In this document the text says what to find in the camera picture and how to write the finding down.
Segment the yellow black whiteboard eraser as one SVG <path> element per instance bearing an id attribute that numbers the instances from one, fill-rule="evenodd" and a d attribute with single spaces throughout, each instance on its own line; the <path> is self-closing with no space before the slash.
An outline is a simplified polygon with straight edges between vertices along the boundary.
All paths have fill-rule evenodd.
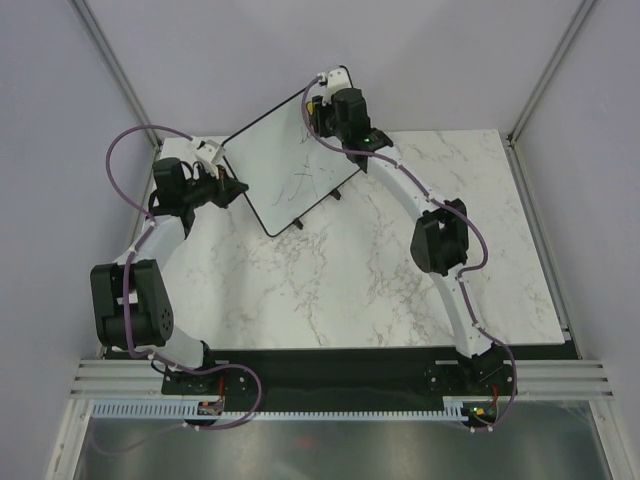
<path id="1" fill-rule="evenodd" d="M 321 127 L 321 113 L 322 113 L 322 100 L 320 97 L 314 97 L 306 105 L 309 125 L 314 133 L 320 134 Z"/>

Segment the white whiteboard black frame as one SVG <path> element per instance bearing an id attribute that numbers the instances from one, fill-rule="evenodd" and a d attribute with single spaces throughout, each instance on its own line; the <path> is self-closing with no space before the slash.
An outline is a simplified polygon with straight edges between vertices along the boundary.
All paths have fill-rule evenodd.
<path id="1" fill-rule="evenodd" d="M 308 94 L 295 92 L 222 143 L 227 169 L 249 186 L 245 197 L 270 237 L 298 223 L 358 172 L 304 124 L 303 100 L 320 93 L 318 85 Z"/>

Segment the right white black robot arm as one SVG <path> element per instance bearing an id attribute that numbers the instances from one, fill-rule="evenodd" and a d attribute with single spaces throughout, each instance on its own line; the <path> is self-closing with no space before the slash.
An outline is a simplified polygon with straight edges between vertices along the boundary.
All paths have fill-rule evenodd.
<path id="1" fill-rule="evenodd" d="M 482 393 L 493 383 L 502 361 L 496 350 L 498 341 L 486 331 L 463 278 L 488 260 L 486 241 L 469 220 L 465 203 L 445 199 L 419 179 L 390 137 L 371 126 L 359 89 L 341 89 L 329 102 L 304 93 L 301 112 L 314 139 L 373 176 L 414 222 L 410 254 L 442 298 L 461 364 L 457 381 L 469 394 Z"/>

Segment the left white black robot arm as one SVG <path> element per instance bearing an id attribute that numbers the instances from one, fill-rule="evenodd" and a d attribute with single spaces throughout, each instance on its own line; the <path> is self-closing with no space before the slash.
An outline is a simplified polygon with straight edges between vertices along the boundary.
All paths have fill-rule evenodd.
<path id="1" fill-rule="evenodd" d="M 175 325 L 162 271 L 191 233 L 198 208 L 211 203 L 225 209 L 249 186 L 221 165 L 198 161 L 191 167 L 175 157 L 156 162 L 152 173 L 155 189 L 142 232 L 125 253 L 90 273 L 96 333 L 106 348 L 183 371 L 188 387 L 207 394 L 218 385 L 219 371 L 205 361 L 206 342 Z"/>

